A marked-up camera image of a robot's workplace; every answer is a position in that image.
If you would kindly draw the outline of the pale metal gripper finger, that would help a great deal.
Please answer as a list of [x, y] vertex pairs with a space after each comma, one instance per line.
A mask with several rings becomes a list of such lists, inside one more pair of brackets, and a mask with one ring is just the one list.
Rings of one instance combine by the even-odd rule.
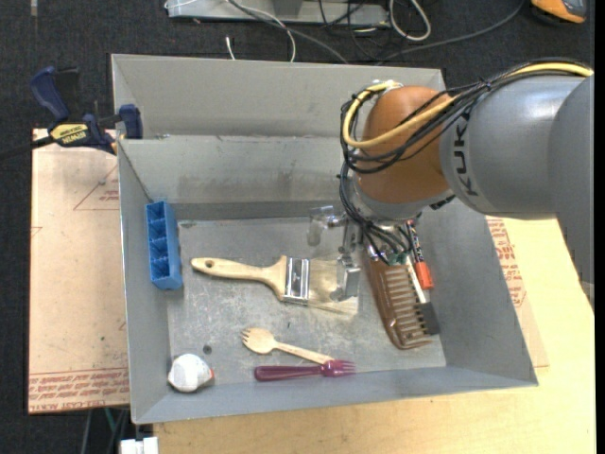
[[349, 255], [337, 259], [337, 286], [331, 292], [331, 299], [344, 302], [358, 296], [361, 268]]
[[320, 244], [322, 232], [337, 225], [337, 215], [332, 205], [324, 205], [312, 208], [309, 211], [309, 218], [307, 244], [315, 247]]

